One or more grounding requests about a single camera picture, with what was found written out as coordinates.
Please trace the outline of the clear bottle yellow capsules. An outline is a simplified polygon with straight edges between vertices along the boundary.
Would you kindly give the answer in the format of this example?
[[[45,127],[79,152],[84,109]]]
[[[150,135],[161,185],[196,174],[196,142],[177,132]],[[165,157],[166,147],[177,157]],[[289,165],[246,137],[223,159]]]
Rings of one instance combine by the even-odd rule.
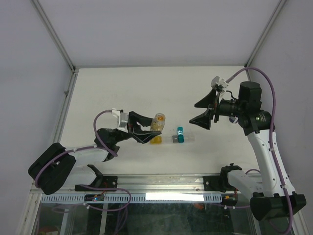
[[[162,132],[165,126],[165,120],[166,120],[166,117],[164,114],[157,113],[155,117],[152,119],[150,130]]]

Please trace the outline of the weekly pill organizer box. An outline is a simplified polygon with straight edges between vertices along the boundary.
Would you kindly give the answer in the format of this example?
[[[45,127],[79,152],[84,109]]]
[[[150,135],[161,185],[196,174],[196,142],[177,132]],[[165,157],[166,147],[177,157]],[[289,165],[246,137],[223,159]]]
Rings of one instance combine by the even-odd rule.
[[[162,131],[161,135],[152,138],[149,144],[188,144],[195,141],[195,135],[189,129],[178,126],[174,129]]]

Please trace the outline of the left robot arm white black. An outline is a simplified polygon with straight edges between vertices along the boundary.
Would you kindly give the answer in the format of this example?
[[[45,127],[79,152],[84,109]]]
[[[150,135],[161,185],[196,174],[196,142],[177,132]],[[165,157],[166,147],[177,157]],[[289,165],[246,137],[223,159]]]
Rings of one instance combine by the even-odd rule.
[[[117,127],[96,127],[102,114],[110,113],[117,119]],[[131,111],[109,109],[100,112],[93,121],[94,143],[83,147],[68,148],[59,142],[53,143],[29,167],[28,174],[35,187],[46,195],[51,195],[63,186],[74,186],[75,190],[100,190],[107,185],[103,173],[95,163],[108,162],[118,156],[119,142],[134,139],[146,144],[161,135],[160,129],[143,130],[151,127],[155,119]]]

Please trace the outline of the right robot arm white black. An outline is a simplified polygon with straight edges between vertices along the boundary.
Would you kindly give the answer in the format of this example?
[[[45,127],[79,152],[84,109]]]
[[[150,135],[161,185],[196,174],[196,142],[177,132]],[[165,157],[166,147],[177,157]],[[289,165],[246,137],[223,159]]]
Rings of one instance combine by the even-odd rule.
[[[256,82],[242,82],[238,98],[220,99],[221,89],[212,89],[194,106],[205,112],[192,118],[190,124],[209,130],[220,116],[238,118],[255,153],[262,183],[250,179],[235,164],[221,168],[219,177],[208,184],[215,190],[226,192],[238,189],[248,200],[253,216],[258,221],[295,215],[306,205],[303,194],[296,193],[284,169],[276,133],[271,130],[272,116],[261,109],[262,89]]]

